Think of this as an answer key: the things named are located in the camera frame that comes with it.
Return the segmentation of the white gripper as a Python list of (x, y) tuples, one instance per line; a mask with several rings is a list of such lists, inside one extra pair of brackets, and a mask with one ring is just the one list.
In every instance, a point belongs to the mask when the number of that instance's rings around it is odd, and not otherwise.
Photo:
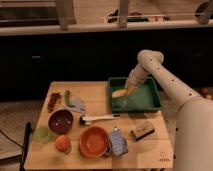
[(126, 95), (130, 96), (134, 94), (140, 84), (142, 84), (147, 76), (147, 72), (141, 67), (136, 66), (129, 74), (129, 77), (126, 80)]

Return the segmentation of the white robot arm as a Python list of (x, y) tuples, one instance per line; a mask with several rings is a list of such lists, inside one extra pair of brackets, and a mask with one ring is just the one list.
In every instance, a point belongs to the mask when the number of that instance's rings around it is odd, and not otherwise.
[(178, 107), (173, 171), (213, 171), (213, 100), (164, 68), (161, 52), (142, 50), (137, 60), (125, 84), (128, 95), (151, 74)]

